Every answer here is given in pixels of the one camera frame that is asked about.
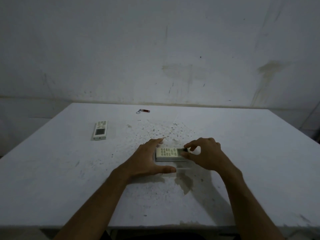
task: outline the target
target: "left hand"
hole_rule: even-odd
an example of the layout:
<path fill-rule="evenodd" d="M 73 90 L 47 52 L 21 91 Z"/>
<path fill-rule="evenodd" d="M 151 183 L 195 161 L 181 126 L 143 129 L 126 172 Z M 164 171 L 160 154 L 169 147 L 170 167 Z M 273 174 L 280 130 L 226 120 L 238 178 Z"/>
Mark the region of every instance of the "left hand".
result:
<path fill-rule="evenodd" d="M 150 139 L 145 144 L 140 145 L 134 154 L 118 167 L 119 173 L 125 173 L 129 178 L 158 173 L 175 173 L 177 171 L 175 167 L 159 166 L 153 161 L 155 148 L 162 141 L 163 138 Z"/>

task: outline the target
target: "forearm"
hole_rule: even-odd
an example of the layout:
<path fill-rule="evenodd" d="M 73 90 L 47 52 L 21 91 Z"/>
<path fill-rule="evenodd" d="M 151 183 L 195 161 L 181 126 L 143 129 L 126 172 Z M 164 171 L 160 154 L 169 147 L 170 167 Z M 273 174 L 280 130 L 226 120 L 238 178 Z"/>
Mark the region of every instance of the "forearm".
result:
<path fill-rule="evenodd" d="M 73 215 L 54 238 L 100 239 L 126 188 L 129 177 L 115 169 L 100 188 Z"/>
<path fill-rule="evenodd" d="M 241 239 L 283 240 L 279 229 L 247 187 L 241 171 L 236 167 L 232 171 L 232 175 L 225 174 L 222 180 L 226 185 Z"/>

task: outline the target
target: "white wall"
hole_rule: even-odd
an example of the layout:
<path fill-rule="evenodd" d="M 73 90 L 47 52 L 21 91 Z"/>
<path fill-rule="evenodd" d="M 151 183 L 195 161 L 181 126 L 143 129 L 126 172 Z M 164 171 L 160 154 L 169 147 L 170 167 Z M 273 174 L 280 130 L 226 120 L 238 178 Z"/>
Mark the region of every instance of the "white wall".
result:
<path fill-rule="evenodd" d="M 320 0 L 1 0 L 0 95 L 270 108 L 302 128 L 320 101 L 319 9 Z"/>

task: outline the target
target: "white remote control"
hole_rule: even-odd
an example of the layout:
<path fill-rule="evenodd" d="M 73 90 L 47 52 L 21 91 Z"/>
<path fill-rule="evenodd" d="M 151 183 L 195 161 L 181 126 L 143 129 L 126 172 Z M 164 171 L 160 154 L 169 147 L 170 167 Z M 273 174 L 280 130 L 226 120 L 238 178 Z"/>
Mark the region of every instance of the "white remote control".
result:
<path fill-rule="evenodd" d="M 158 162 L 184 162 L 187 161 L 181 156 L 182 152 L 190 152 L 186 148 L 163 148 L 159 147 L 155 150 L 155 160 Z"/>
<path fill-rule="evenodd" d="M 98 121 L 94 127 L 93 139 L 95 141 L 106 139 L 108 121 Z"/>

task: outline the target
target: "table surface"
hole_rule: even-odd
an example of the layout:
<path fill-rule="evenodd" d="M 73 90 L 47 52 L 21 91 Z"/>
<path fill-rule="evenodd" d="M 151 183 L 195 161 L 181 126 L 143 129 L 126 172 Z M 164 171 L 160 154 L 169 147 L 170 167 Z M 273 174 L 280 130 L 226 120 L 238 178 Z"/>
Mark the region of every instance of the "table surface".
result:
<path fill-rule="evenodd" d="M 107 138 L 92 141 L 101 120 Z M 64 225 L 114 168 L 159 137 L 176 147 L 214 137 L 277 226 L 320 225 L 320 146 L 269 110 L 73 103 L 0 160 L 0 226 Z M 234 224 L 220 176 L 194 164 L 184 176 L 132 182 L 109 226 Z"/>

